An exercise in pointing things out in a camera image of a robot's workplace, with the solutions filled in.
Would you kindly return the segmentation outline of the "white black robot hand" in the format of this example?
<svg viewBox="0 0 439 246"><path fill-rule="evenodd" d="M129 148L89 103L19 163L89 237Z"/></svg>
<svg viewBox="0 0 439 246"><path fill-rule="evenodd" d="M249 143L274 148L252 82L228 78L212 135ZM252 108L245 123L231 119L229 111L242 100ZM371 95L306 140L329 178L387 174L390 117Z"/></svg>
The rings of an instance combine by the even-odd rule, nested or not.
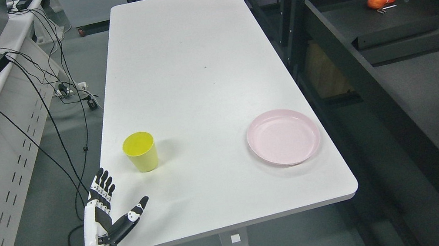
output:
<svg viewBox="0 0 439 246"><path fill-rule="evenodd" d="M129 212L113 221L111 200L115 188L109 171L100 168L90 184L84 207L85 246L118 246L139 222L148 196L145 195Z"/></svg>

